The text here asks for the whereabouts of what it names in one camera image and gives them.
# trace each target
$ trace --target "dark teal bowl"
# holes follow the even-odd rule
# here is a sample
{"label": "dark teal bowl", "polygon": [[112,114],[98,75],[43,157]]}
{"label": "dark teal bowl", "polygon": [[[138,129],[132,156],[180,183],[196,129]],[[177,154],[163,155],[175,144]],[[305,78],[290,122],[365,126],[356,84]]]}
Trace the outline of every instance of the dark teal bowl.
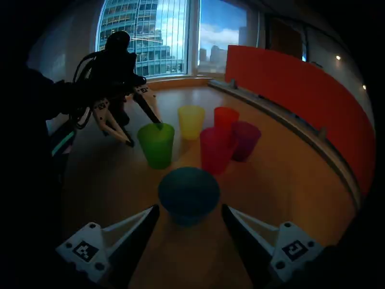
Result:
{"label": "dark teal bowl", "polygon": [[182,226],[199,223],[218,204],[220,190],[215,178],[197,168],[180,168],[163,178],[159,200],[173,221]]}

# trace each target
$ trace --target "cup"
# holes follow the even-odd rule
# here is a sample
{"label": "cup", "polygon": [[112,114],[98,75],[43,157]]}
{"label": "cup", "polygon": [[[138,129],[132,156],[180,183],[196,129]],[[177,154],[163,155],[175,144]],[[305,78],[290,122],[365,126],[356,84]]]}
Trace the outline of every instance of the cup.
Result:
{"label": "cup", "polygon": [[182,138],[196,140],[205,120],[205,110],[197,105],[185,105],[178,109]]}
{"label": "cup", "polygon": [[202,169],[210,174],[225,171],[237,146],[235,137],[222,128],[208,128],[201,132]]}
{"label": "cup", "polygon": [[163,178],[158,187],[159,200],[182,226],[199,223],[218,204],[220,189],[215,178],[197,168],[179,168]]}
{"label": "cup", "polygon": [[232,123],[238,121],[239,112],[229,107],[216,107],[214,109],[214,126],[231,131]]}
{"label": "cup", "polygon": [[238,142],[232,159],[236,161],[246,161],[261,137],[261,131],[256,126],[245,121],[233,123],[231,129],[233,136]]}
{"label": "cup", "polygon": [[138,140],[153,169],[164,169],[171,164],[174,128],[166,123],[150,123],[138,131]]}

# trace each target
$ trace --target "sky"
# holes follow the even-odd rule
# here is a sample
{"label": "sky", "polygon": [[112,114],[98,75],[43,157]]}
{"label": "sky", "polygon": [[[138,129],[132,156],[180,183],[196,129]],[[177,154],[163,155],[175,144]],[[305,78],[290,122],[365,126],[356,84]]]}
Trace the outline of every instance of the sky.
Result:
{"label": "sky", "polygon": [[217,45],[227,49],[229,44],[238,44],[239,27],[246,26],[246,10],[221,0],[201,0],[200,48],[211,54]]}
{"label": "sky", "polygon": [[[185,6],[187,0],[159,0],[155,29],[162,31],[163,45],[171,47],[171,55],[184,57]],[[227,49],[238,44],[239,27],[246,26],[246,11],[222,0],[201,0],[200,48],[217,45]]]}

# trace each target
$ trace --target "orange panel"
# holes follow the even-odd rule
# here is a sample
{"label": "orange panel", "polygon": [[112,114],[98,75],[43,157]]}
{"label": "orange panel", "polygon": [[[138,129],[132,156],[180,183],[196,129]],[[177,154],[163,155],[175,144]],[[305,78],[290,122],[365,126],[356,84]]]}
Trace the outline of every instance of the orange panel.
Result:
{"label": "orange panel", "polygon": [[370,189],[375,135],[354,96],[321,69],[292,56],[247,46],[229,46],[225,80],[260,94],[297,114],[327,138],[353,170],[360,189]]}

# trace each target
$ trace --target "skyscraper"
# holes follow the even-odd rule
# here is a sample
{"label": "skyscraper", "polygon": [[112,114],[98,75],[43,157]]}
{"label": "skyscraper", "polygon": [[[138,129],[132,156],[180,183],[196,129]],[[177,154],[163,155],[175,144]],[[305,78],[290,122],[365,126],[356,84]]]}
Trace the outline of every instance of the skyscraper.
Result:
{"label": "skyscraper", "polygon": [[[162,0],[108,0],[102,11],[99,50],[104,49],[108,36],[124,30],[131,37],[128,51],[138,55],[135,68],[138,75],[183,72],[183,57],[172,55],[170,45],[173,42],[165,45],[162,39],[163,27],[156,18],[157,12],[162,16],[158,2],[163,3]],[[155,29],[157,21],[160,29]]]}
{"label": "skyscraper", "polygon": [[204,48],[199,50],[199,61],[207,61],[207,50]]}
{"label": "skyscraper", "polygon": [[227,50],[220,49],[217,45],[211,47],[210,62],[226,66]]}
{"label": "skyscraper", "polygon": [[247,27],[239,27],[238,45],[247,45]]}

